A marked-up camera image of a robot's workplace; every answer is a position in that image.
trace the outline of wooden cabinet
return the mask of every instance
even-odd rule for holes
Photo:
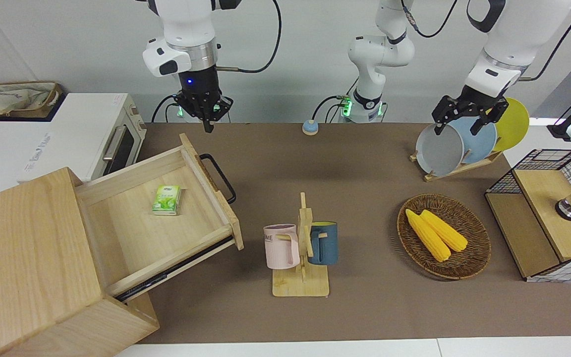
[[[0,355],[113,356],[157,330],[146,291],[222,249],[239,224],[186,136],[89,183],[61,169],[0,192]],[[158,185],[178,216],[154,216]]]

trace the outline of plate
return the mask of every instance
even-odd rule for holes
[[[519,144],[528,133],[530,115],[525,106],[514,98],[506,98],[508,108],[495,124],[499,141],[495,144],[495,151],[503,151]]]
[[[497,129],[493,122],[484,125],[477,135],[471,133],[471,127],[476,120],[477,118],[465,117],[449,123],[462,136],[464,149],[471,151],[462,160],[464,164],[472,164],[484,160],[486,156],[489,156],[497,142]]]
[[[451,251],[451,257],[444,262],[435,260],[409,225],[406,208],[418,214],[422,210],[433,212],[467,239],[466,249]],[[471,210],[451,197],[440,194],[412,197],[400,208],[397,229],[402,246],[414,262],[441,278],[471,278],[481,273],[490,260],[490,240],[482,222]]]
[[[448,125],[435,135],[435,124],[427,126],[417,138],[417,163],[427,174],[446,176],[457,169],[464,156],[464,142],[457,131]]]

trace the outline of green tissue pack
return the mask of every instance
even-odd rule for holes
[[[179,212],[179,194],[181,189],[174,185],[161,185],[156,192],[154,215],[175,216]]]

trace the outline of blue mug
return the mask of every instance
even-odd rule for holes
[[[330,266],[338,262],[338,226],[336,222],[312,222],[310,230],[313,257],[311,264]]]

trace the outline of brown table mat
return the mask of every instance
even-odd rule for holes
[[[430,183],[408,160],[424,124],[150,124],[140,159],[178,145],[185,132],[237,191],[232,205],[245,249],[228,248],[153,289],[161,328],[141,343],[331,341],[571,335],[571,285],[526,283],[483,197],[504,158]],[[328,298],[276,298],[263,226],[296,223],[299,192],[316,221],[336,221],[340,259]],[[485,225],[489,265],[475,278],[440,282],[408,260],[396,233],[406,199],[457,199]]]

